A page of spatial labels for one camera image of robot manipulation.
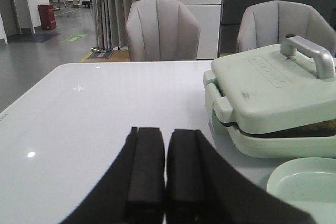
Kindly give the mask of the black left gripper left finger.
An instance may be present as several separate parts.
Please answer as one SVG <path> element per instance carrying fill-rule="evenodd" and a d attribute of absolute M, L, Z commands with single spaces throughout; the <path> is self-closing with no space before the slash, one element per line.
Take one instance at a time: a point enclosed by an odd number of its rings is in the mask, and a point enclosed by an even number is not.
<path fill-rule="evenodd" d="M 120 153 L 63 223 L 162 223 L 165 150 L 160 129 L 132 127 Z"/>

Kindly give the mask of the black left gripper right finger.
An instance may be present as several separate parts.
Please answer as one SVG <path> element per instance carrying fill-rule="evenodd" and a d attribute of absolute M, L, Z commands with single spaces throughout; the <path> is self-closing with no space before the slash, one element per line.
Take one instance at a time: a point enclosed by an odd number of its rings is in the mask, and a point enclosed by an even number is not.
<path fill-rule="evenodd" d="M 200 130 L 173 132 L 166 171 L 167 223 L 315 223 L 241 175 Z"/>

